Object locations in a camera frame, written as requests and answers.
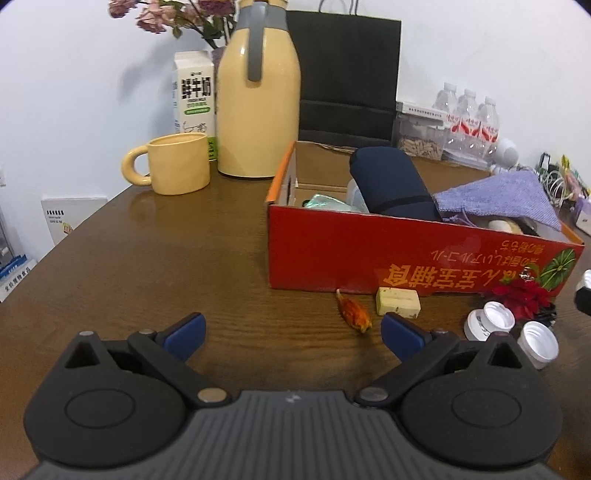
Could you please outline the white robot toy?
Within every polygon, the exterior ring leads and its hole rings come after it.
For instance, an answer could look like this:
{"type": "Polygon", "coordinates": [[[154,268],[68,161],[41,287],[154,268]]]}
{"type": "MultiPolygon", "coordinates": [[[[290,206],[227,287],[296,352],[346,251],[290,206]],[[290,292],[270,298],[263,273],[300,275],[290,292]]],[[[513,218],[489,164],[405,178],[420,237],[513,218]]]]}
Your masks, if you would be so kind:
{"type": "Polygon", "coordinates": [[[489,148],[488,163],[492,173],[509,171],[518,164],[518,161],[519,152],[517,146],[510,139],[498,140],[489,148]]]}

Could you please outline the left water bottle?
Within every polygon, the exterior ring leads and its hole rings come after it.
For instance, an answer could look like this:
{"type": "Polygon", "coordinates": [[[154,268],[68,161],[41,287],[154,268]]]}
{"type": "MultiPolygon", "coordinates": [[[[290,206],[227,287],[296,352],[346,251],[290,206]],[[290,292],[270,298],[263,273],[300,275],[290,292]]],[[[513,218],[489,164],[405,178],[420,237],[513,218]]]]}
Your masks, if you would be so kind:
{"type": "Polygon", "coordinates": [[[443,89],[437,94],[433,108],[444,113],[444,127],[448,135],[454,133],[455,127],[459,122],[457,103],[457,86],[445,82],[443,89]]]}

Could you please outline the right water bottle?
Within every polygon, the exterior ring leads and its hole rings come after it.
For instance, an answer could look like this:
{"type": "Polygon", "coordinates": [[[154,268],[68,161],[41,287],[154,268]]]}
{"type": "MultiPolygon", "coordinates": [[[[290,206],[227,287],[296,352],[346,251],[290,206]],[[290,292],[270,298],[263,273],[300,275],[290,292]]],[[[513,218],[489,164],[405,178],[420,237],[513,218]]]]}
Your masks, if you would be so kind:
{"type": "Polygon", "coordinates": [[[496,101],[493,98],[485,97],[478,108],[477,119],[480,127],[476,153],[480,158],[485,158],[496,148],[499,139],[500,120],[496,101]]]}

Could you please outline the purple cloth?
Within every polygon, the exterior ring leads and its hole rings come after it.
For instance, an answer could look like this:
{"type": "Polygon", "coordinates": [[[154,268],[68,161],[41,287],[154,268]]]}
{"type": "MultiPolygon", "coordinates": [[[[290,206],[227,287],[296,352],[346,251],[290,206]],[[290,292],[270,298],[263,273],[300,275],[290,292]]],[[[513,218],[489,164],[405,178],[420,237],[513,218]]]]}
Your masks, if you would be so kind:
{"type": "Polygon", "coordinates": [[[555,231],[558,219],[538,177],[531,171],[510,171],[437,193],[441,213],[528,218],[555,231]]]}

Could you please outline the purple tissue box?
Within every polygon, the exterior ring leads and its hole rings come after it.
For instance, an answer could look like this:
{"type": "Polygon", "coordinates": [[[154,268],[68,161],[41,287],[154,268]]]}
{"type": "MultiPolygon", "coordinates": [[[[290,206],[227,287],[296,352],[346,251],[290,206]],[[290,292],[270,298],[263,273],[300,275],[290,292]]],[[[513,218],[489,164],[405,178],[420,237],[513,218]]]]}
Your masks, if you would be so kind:
{"type": "Polygon", "coordinates": [[[591,236],[591,201],[589,197],[579,197],[576,200],[573,219],[575,226],[579,230],[591,236]]]}

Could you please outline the red cardboard box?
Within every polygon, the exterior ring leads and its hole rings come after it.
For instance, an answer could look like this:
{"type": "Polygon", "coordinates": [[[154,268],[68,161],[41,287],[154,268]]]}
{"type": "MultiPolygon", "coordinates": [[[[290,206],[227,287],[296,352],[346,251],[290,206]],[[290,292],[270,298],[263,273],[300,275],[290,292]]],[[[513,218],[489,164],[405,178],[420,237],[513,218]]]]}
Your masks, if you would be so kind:
{"type": "Polygon", "coordinates": [[[310,142],[287,148],[266,196],[271,287],[489,293],[530,270],[556,295],[584,252],[583,240],[567,225],[551,239],[304,207],[317,193],[345,199],[349,179],[349,153],[310,142]]]}

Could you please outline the white jar lid back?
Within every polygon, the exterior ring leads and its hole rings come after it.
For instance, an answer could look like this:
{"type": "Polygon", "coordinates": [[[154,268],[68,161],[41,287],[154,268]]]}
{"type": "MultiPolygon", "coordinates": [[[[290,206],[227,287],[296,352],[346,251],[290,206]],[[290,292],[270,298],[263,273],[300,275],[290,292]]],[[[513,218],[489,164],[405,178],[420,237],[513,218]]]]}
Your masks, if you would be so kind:
{"type": "Polygon", "coordinates": [[[500,302],[489,301],[483,308],[469,313],[464,333],[470,341],[486,341],[492,333],[509,333],[514,326],[513,313],[500,302]]]}

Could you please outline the yellow mug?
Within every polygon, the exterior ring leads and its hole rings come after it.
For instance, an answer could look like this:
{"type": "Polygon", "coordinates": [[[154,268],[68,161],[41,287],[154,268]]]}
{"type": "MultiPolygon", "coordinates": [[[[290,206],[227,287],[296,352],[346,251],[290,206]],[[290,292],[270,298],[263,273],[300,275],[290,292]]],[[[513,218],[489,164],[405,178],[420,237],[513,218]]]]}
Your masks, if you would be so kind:
{"type": "Polygon", "coordinates": [[[204,133],[155,138],[123,157],[121,173],[130,184],[149,186],[159,195],[177,196],[204,189],[211,182],[208,138],[204,133]],[[147,156],[147,175],[140,175],[135,169],[135,161],[141,155],[147,156]]]}

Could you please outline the black paper bag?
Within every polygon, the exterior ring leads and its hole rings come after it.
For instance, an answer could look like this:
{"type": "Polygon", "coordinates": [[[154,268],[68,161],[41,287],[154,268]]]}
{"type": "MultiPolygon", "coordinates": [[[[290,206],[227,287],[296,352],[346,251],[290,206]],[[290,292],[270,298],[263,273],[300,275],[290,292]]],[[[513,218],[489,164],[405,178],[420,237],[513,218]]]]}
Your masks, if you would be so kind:
{"type": "Polygon", "coordinates": [[[339,147],[391,145],[401,21],[290,10],[287,26],[301,65],[298,138],[339,147]]]}

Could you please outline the yellow thermos jug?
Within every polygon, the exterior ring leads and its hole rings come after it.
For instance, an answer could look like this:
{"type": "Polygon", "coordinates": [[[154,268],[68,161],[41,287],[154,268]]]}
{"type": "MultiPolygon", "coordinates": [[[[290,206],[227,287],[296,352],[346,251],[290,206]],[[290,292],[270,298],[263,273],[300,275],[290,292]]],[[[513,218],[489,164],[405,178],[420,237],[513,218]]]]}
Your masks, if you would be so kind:
{"type": "Polygon", "coordinates": [[[271,178],[297,142],[301,66],[286,1],[240,1],[217,75],[218,171],[271,178]]]}

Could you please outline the orange dried leaf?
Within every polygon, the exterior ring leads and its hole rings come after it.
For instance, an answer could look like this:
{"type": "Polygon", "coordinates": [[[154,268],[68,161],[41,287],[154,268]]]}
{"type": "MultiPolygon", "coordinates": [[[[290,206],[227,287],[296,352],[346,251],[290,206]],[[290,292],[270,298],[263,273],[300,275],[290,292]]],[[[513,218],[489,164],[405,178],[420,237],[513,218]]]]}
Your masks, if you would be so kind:
{"type": "Polygon", "coordinates": [[[339,290],[335,291],[335,298],[337,298],[339,313],[349,327],[360,334],[365,334],[372,328],[372,320],[363,305],[342,295],[339,290]]]}

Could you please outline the yellow plush toy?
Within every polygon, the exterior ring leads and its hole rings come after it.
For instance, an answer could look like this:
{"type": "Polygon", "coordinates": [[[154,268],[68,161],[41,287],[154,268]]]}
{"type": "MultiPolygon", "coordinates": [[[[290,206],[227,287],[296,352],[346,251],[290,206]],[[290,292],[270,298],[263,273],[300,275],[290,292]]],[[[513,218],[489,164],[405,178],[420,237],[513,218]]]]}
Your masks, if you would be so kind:
{"type": "Polygon", "coordinates": [[[511,219],[492,219],[488,222],[487,228],[497,232],[504,232],[522,235],[523,230],[517,222],[511,219]]]}

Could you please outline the water bottle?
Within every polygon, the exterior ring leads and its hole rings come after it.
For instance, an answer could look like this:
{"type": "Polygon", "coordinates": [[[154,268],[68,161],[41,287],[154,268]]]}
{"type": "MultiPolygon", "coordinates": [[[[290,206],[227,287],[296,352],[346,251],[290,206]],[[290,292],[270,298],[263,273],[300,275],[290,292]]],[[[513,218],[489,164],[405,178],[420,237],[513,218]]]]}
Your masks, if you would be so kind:
{"type": "Polygon", "coordinates": [[[480,158],[485,158],[496,148],[499,139],[500,120],[496,101],[493,98],[485,97],[478,108],[477,119],[480,127],[476,153],[480,158]]]}
{"type": "Polygon", "coordinates": [[[464,94],[458,100],[455,115],[457,116],[455,133],[458,140],[458,150],[469,152],[475,147],[480,130],[475,91],[464,90],[464,94]]]}
{"type": "Polygon", "coordinates": [[[454,133],[455,127],[459,122],[457,103],[457,86],[445,82],[443,89],[437,94],[433,108],[444,113],[444,127],[448,135],[454,133]]]}

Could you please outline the white booklet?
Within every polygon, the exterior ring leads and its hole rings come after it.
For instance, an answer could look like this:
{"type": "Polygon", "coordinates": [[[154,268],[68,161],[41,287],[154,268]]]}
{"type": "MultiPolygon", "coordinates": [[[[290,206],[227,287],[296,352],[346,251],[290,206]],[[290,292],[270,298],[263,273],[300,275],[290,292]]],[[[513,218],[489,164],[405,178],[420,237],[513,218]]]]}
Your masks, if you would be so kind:
{"type": "Polygon", "coordinates": [[[55,245],[107,203],[106,197],[44,198],[41,207],[55,245]]]}

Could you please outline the crumpled clear plastic wrap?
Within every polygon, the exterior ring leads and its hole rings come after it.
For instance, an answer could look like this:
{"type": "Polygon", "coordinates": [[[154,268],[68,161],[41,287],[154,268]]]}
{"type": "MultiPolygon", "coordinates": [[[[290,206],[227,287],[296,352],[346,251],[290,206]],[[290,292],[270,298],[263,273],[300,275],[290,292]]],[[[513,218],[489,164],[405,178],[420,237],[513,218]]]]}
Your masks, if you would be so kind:
{"type": "Polygon", "coordinates": [[[324,194],[315,194],[311,199],[304,200],[303,207],[320,211],[361,213],[360,209],[324,194]]]}

